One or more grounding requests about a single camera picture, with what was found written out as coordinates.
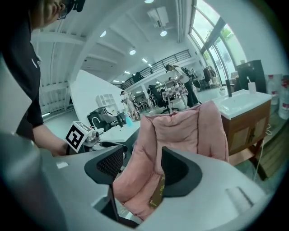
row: white ceiling beam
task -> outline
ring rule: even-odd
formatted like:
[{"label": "white ceiling beam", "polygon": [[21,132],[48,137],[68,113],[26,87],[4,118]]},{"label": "white ceiling beam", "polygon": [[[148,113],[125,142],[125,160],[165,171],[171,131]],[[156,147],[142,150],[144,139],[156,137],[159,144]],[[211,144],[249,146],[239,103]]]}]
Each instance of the white ceiling beam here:
[{"label": "white ceiling beam", "polygon": [[57,32],[40,32],[40,33],[32,34],[31,41],[33,42],[63,42],[63,43],[83,45],[86,42],[86,38],[76,36],[76,35],[71,35],[71,34],[57,33]]},{"label": "white ceiling beam", "polygon": [[116,35],[124,39],[132,48],[135,47],[135,44],[129,39],[128,36],[126,36],[124,33],[122,33],[120,30],[117,28],[111,26],[110,27],[111,31],[113,31]]},{"label": "white ceiling beam", "polygon": [[58,83],[58,84],[43,86],[42,91],[43,93],[47,93],[47,92],[52,92],[55,90],[61,90],[67,87],[68,87],[68,83]]},{"label": "white ceiling beam", "polygon": [[150,39],[146,35],[145,31],[141,28],[140,24],[136,21],[136,19],[130,13],[126,13],[126,15],[131,20],[131,22],[136,26],[136,28],[138,28],[139,31],[143,34],[146,41],[150,42]]},{"label": "white ceiling beam", "polygon": [[126,53],[123,50],[117,48],[115,45],[112,45],[111,43],[101,41],[101,42],[97,42],[97,44],[99,44],[101,46],[104,46],[106,48],[109,48],[109,49],[111,49],[111,50],[113,50],[113,51],[115,51],[117,53],[120,53],[123,56],[126,55]]},{"label": "white ceiling beam", "polygon": [[59,102],[47,104],[47,105],[41,107],[41,111],[43,111],[43,112],[46,112],[46,111],[51,112],[52,109],[54,109],[54,108],[57,108],[57,109],[64,108],[65,107],[64,102],[65,101],[62,100],[62,101],[59,101]]},{"label": "white ceiling beam", "polygon": [[107,68],[101,70],[97,67],[81,67],[82,70],[91,70],[91,71],[95,71],[95,72],[102,72],[102,73],[110,73],[112,74],[112,72],[107,71]]},{"label": "white ceiling beam", "polygon": [[94,54],[88,54],[87,57],[91,58],[91,59],[95,59],[95,60],[101,60],[101,61],[104,61],[104,62],[108,62],[108,63],[111,63],[111,64],[117,64],[117,62],[114,61],[114,60],[111,60],[111,59],[108,59],[108,58],[105,58],[105,57],[101,57],[101,56],[98,56],[98,55],[94,55]]},{"label": "white ceiling beam", "polygon": [[[103,12],[104,13],[103,16],[99,14],[98,23],[95,24],[95,27],[88,35],[87,40],[84,46],[82,47],[80,54],[78,55],[75,65],[72,71],[69,73],[68,77],[69,82],[73,82],[76,80],[77,74],[83,64],[84,59],[87,57],[87,54],[91,51],[95,43],[99,40],[103,31],[105,31],[113,22],[115,22],[120,16],[122,16],[124,12],[136,6],[139,6],[143,3],[144,3],[143,0],[117,1],[114,5],[111,5],[110,11],[108,13]],[[69,99],[70,99],[70,89],[67,91],[67,95],[65,97],[65,109],[67,109],[69,105]]]}]

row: wooden cabinet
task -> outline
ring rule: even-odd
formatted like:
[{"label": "wooden cabinet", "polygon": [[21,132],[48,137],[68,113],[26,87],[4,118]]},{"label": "wooden cabinet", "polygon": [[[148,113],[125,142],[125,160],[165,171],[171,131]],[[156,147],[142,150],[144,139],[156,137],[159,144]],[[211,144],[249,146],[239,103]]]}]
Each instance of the wooden cabinet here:
[{"label": "wooden cabinet", "polygon": [[222,116],[229,156],[263,140],[270,117],[270,101],[231,120]]}]

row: pink cushion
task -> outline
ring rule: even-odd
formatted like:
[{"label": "pink cushion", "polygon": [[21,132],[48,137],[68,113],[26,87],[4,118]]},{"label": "pink cushion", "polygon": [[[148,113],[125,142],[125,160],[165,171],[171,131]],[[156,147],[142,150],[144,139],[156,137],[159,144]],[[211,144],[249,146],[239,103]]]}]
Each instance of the pink cushion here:
[{"label": "pink cushion", "polygon": [[131,159],[114,183],[114,195],[127,209],[146,219],[148,203],[160,176],[162,147],[228,161],[228,144],[220,113],[213,102],[170,115],[144,116]]}]

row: black shirt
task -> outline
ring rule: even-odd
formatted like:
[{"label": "black shirt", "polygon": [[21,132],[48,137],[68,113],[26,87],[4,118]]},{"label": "black shirt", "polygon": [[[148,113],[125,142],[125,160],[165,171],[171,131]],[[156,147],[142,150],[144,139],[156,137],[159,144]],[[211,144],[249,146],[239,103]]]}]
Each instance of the black shirt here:
[{"label": "black shirt", "polygon": [[3,58],[19,86],[32,100],[25,113],[17,134],[34,140],[33,128],[43,124],[39,105],[40,67],[31,41],[31,26],[27,16],[14,29],[10,40],[3,47]]}]

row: railing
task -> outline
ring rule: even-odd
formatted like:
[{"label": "railing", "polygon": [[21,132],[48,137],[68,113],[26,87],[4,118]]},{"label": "railing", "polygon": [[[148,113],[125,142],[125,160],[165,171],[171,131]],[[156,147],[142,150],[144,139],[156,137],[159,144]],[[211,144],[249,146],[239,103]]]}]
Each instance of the railing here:
[{"label": "railing", "polygon": [[121,85],[121,84],[113,83],[113,85],[116,86],[116,87],[118,87],[118,88],[120,88],[120,89],[122,89],[122,90],[124,90],[124,89],[122,88],[122,85]]},{"label": "railing", "polygon": [[[177,62],[180,62],[189,58],[191,58],[189,50],[181,51],[155,64],[152,64],[151,67],[148,67],[140,71],[140,75],[142,76],[142,79],[146,78],[150,76],[152,73],[164,69],[167,64],[173,65]],[[127,89],[128,87],[134,85],[135,83],[137,83],[138,81],[142,79],[136,79],[134,77],[130,77],[127,81],[125,81],[125,83],[121,84],[121,88]]]}]

